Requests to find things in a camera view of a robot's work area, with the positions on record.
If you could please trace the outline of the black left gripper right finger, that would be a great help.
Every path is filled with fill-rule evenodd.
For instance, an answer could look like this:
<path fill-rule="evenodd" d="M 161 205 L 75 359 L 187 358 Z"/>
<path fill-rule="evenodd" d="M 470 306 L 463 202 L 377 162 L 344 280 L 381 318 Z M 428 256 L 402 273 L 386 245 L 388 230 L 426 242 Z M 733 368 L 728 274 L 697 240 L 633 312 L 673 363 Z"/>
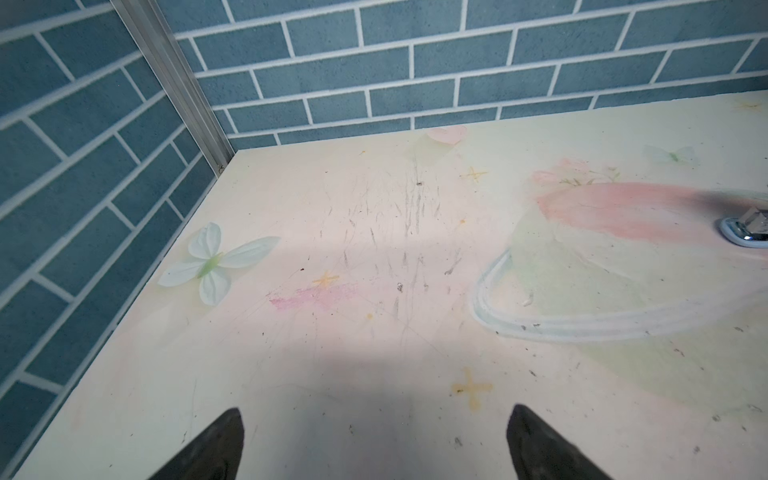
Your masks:
<path fill-rule="evenodd" d="M 611 479 L 526 405 L 514 405 L 506 440 L 518 479 Z"/>

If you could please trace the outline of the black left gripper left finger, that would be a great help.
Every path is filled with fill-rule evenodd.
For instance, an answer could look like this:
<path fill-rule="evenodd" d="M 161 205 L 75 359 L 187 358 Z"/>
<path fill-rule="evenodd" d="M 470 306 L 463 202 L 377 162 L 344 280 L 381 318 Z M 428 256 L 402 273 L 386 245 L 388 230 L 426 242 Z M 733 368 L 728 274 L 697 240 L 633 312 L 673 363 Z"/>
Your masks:
<path fill-rule="evenodd" d="M 150 480 L 235 479 L 244 446 L 244 424 L 238 408 L 224 411 Z"/>

